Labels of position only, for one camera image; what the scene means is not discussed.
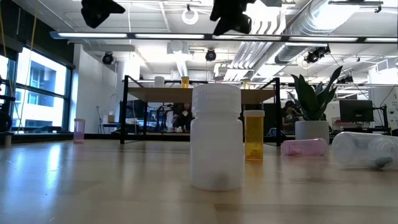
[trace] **clear plastic bottle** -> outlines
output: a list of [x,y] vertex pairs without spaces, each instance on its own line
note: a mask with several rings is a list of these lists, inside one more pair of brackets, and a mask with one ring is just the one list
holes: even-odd
[[286,156],[322,156],[327,149],[328,143],[322,138],[282,143],[282,151]]
[[264,115],[265,112],[263,110],[243,111],[246,160],[262,161],[264,153]]
[[356,168],[398,168],[398,138],[381,134],[338,134],[332,143],[334,158]]
[[227,84],[193,89],[190,178],[203,190],[233,190],[243,180],[241,90]]

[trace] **white plant pot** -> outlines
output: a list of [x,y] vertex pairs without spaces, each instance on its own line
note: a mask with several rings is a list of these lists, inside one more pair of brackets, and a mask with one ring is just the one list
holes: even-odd
[[295,123],[296,140],[323,138],[329,143],[329,122],[297,121]]

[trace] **pink cup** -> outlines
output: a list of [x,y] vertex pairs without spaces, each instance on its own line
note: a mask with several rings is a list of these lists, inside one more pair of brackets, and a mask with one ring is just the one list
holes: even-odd
[[286,156],[321,156],[328,148],[324,139],[291,140],[282,143],[282,150]]

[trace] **desk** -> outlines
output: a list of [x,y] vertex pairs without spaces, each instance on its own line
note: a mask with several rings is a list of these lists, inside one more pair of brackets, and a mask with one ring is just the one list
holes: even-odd
[[[148,103],[190,103],[193,88],[129,88],[128,92]],[[274,90],[241,90],[242,104],[257,104],[275,96]]]
[[[123,89],[123,106],[121,114],[121,138],[120,143],[124,144],[126,137],[126,108],[127,108],[127,95],[131,94],[136,98],[145,102],[144,105],[144,134],[143,137],[136,140],[148,140],[147,135],[147,104],[148,103],[190,103],[192,102],[193,88],[144,88],[144,87],[128,87],[129,79],[132,79],[128,75],[124,76],[124,89]],[[269,98],[275,97],[274,102],[276,106],[276,128],[281,130],[282,118],[280,117],[280,83],[279,78],[271,80],[266,83],[265,86],[275,82],[273,90],[241,90],[241,101],[242,105],[253,105],[262,103]],[[277,131],[276,143],[280,146],[281,136],[280,131]]]

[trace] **ceiling-mounted camera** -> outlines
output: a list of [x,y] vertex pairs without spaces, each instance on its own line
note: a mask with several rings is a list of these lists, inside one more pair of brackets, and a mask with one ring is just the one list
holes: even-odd
[[243,34],[251,31],[251,18],[243,12],[249,3],[253,4],[256,0],[215,0],[213,10],[210,15],[211,21],[218,22],[213,35],[222,35],[229,30],[235,30]]
[[97,28],[110,14],[123,14],[126,10],[112,0],[82,0],[81,14],[86,24]]
[[112,52],[105,52],[104,57],[102,58],[102,62],[105,65],[112,65],[116,62],[116,58],[112,56]]
[[352,75],[348,75],[340,80],[337,80],[337,84],[353,83],[354,79]]
[[326,47],[317,47],[315,50],[309,51],[308,55],[304,58],[304,60],[307,63],[315,63],[329,53],[330,53],[329,45],[327,45]]
[[216,60],[216,58],[217,58],[217,54],[214,51],[214,49],[208,49],[207,53],[206,53],[206,61],[212,62],[212,61]]

